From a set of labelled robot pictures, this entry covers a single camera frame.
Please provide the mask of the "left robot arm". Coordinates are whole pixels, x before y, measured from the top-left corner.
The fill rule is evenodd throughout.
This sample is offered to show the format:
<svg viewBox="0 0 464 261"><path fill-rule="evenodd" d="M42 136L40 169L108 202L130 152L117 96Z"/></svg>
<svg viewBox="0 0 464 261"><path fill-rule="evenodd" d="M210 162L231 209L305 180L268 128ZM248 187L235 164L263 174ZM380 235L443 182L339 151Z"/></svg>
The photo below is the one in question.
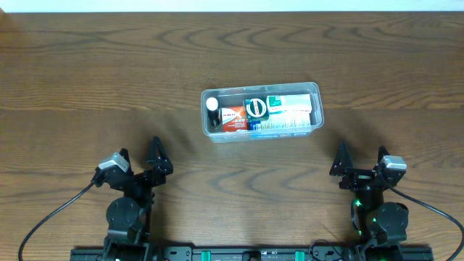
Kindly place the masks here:
<svg viewBox="0 0 464 261"><path fill-rule="evenodd" d="M91 182L97 187L108 184L111 189L123 192L107 208L107 236L104 250L97 256L100 261L161 260L160 249L148 242L150 237L152 189L166 183L173 173L173 164L159 137L150 144L146 163L149 169L135 174L131 168L127 149L121 149L103 159Z"/></svg>

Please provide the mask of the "clear plastic container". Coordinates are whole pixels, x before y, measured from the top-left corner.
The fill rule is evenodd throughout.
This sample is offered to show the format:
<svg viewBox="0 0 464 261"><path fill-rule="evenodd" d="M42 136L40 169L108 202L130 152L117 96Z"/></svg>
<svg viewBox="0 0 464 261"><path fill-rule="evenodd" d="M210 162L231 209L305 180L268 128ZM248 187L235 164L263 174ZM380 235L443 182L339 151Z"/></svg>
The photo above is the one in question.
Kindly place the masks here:
<svg viewBox="0 0 464 261"><path fill-rule="evenodd" d="M219 126L213 127L210 125L206 100L210 97L215 97L218 100L221 109L223 107L244 107L244 100L251 98L261 98L266 102L267 96L272 95L295 95L309 94L311 95L312 111L307 112L284 112L271 115L285 115L287 117L309 117L311 126L306 128L286 128L280 130L249 130L250 122L247 121L247 130L237 132L223 132L222 118L220 116ZM315 129L321 128L324 124L323 105L320 97L318 85L313 82L302 83L280 83L273 85L261 86L243 86L235 88L217 88L207 89L201 95L201 111L202 111L202 130L211 141L215 143L228 143L238 141L255 141L263 139L288 138L294 136L307 136Z"/></svg>

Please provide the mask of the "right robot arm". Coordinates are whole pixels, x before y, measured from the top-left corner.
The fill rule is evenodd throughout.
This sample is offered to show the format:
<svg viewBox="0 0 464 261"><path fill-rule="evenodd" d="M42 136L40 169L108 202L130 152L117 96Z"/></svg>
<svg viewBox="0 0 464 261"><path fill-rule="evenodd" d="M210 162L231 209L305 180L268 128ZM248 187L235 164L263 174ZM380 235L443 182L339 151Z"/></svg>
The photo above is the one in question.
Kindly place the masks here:
<svg viewBox="0 0 464 261"><path fill-rule="evenodd" d="M397 185L407 170L405 161L391 155L385 146L378 149L373 169L356 168L342 142L329 174L341 177L339 188L354 193L351 220L360 242L345 253L347 260L403 260L400 243L407 239L408 208L398 202L386 202L384 192Z"/></svg>

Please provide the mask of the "blue medicine box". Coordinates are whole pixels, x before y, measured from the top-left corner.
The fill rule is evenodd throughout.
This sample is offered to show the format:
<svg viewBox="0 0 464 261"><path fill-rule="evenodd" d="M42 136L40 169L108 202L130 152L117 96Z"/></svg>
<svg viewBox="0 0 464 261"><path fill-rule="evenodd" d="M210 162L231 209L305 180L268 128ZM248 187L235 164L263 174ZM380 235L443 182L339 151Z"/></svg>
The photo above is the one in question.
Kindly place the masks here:
<svg viewBox="0 0 464 261"><path fill-rule="evenodd" d="M306 128L311 126L309 117L287 117L285 115L271 115L267 120L251 122L250 131L280 130L286 128Z"/></svg>

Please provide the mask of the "dark green square box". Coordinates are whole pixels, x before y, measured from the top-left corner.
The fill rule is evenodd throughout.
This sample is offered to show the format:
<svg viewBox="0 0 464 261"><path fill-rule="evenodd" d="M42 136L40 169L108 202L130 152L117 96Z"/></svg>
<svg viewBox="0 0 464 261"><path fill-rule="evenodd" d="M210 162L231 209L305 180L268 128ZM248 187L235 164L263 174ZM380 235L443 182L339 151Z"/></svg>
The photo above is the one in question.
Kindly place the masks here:
<svg viewBox="0 0 464 261"><path fill-rule="evenodd" d="M249 122L263 121L269 118L268 107L264 99L245 99L244 108L246 111L246 118Z"/></svg>

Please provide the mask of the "white green medicine box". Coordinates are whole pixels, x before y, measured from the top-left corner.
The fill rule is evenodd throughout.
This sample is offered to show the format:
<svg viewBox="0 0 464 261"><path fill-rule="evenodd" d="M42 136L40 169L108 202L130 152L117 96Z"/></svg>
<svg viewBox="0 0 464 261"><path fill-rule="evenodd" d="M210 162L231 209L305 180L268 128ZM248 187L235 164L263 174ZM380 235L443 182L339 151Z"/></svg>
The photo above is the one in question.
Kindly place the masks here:
<svg viewBox="0 0 464 261"><path fill-rule="evenodd" d="M284 112L307 112L312 111L311 95L272 95L267 96L266 104L270 114Z"/></svg>

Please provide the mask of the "red medicine box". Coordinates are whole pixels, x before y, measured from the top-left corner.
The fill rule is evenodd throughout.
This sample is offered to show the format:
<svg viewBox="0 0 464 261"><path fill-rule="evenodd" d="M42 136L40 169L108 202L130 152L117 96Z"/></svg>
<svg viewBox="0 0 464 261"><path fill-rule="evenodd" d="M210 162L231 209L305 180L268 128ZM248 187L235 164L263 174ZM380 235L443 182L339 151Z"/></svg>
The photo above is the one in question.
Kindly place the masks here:
<svg viewBox="0 0 464 261"><path fill-rule="evenodd" d="M223 132L247 130L247 114L243 106L223 107L221 109Z"/></svg>

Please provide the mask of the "dark bottle white cap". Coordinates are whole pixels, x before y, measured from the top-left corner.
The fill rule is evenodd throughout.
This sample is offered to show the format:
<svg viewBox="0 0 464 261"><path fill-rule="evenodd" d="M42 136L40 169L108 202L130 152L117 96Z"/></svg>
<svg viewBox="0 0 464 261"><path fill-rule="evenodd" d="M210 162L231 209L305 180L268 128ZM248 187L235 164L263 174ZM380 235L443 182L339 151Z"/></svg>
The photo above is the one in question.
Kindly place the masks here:
<svg viewBox="0 0 464 261"><path fill-rule="evenodd" d="M213 127L219 126L221 114L218 100L215 97L208 98L206 100L206 108L210 125Z"/></svg>

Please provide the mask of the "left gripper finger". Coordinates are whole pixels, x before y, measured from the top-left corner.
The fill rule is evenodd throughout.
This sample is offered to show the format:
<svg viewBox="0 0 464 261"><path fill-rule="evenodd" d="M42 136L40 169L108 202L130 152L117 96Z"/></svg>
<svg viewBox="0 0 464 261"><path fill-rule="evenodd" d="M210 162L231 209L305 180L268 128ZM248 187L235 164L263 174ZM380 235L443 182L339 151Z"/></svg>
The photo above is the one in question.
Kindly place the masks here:
<svg viewBox="0 0 464 261"><path fill-rule="evenodd" d="M158 136L154 136L152 139L146 163L161 173L173 172L173 164Z"/></svg>
<svg viewBox="0 0 464 261"><path fill-rule="evenodd" d="M125 149L125 148L122 148L119 151L119 154L122 157L121 162L123 164L124 171L129 173L129 174L132 174L133 171L132 171L132 168L131 168L131 161L130 161L128 150Z"/></svg>

